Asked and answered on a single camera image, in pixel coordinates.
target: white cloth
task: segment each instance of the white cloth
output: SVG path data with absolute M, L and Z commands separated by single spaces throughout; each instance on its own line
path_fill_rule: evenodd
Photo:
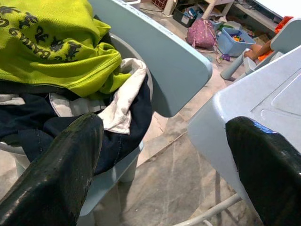
M 25 101 L 19 95 L 0 94 L 0 105 L 24 105 Z
M 146 65 L 141 60 L 124 59 L 121 63 L 121 72 L 131 73 L 131 77 L 118 89 L 113 101 L 98 116 L 103 120 L 106 130 L 129 134 L 132 119 L 129 108 L 145 79 Z
M 134 58 L 122 60 L 120 72 L 130 73 L 131 77 L 115 92 L 113 101 L 107 107 L 104 106 L 102 101 L 86 98 L 69 101 L 65 97 L 54 93 L 49 95 L 50 103 L 60 117 L 78 116 L 105 108 L 98 114 L 103 121 L 104 129 L 115 133 L 129 134 L 132 120 L 129 108 L 145 79 L 146 71 L 147 67 L 141 60 Z
M 98 112 L 106 107 L 101 100 L 78 98 L 70 101 L 56 93 L 50 93 L 49 100 L 52 108 L 59 117 L 72 117 L 88 112 Z

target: tiled floor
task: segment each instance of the tiled floor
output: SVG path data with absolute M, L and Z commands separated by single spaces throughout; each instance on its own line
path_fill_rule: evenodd
M 141 7 L 158 10 L 150 3 Z M 173 18 L 160 12 L 143 12 L 185 39 L 187 28 Z M 94 211 L 97 226 L 171 226 L 235 193 L 192 146 L 186 134 L 187 123 L 197 110 L 217 91 L 231 84 L 220 77 L 220 71 L 230 63 L 218 64 L 215 54 L 203 54 L 213 63 L 210 81 L 176 116 L 168 119 L 154 113 L 134 181 L 119 183 L 97 205 Z M 234 77 L 242 72 L 241 67 Z M 0 198 L 15 180 L 13 158 L 0 152 Z M 210 221 L 215 226 L 261 225 L 243 201 Z

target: table leg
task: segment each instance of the table leg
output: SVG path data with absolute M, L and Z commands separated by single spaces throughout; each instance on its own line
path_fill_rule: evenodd
M 223 16 L 226 16 L 226 15 L 227 15 L 227 13 L 229 12 L 229 10 L 230 10 L 232 4 L 233 4 L 233 2 L 230 2 L 230 3 L 228 3 L 228 4 L 225 6 L 225 8 L 224 8 L 223 11 L 222 11 L 222 15 L 223 15 Z
M 204 12 L 202 19 L 207 20 L 211 14 L 211 11 L 213 10 L 214 6 L 215 6 L 215 2 L 213 1 L 212 3 L 209 4 L 209 6 L 207 7 L 206 11 Z

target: pink backpack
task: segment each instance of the pink backpack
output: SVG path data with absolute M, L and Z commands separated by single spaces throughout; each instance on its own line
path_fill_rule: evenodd
M 188 28 L 186 41 L 195 47 L 210 48 L 216 45 L 216 36 L 212 24 L 204 19 L 197 19 Z

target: metal rod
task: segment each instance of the metal rod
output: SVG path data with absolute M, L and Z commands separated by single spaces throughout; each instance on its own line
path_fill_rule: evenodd
M 222 212 L 223 210 L 227 209 L 228 207 L 234 205 L 235 203 L 241 201 L 241 198 L 238 194 L 235 194 L 231 196 L 230 198 L 222 201 L 221 203 L 217 204 L 216 206 L 213 206 L 211 209 L 207 210 L 206 212 L 202 213 L 201 215 L 193 218 L 186 220 L 182 223 L 176 224 L 174 226 L 192 226 L 199 224 L 203 222 L 204 220 L 211 218 L 212 216 Z

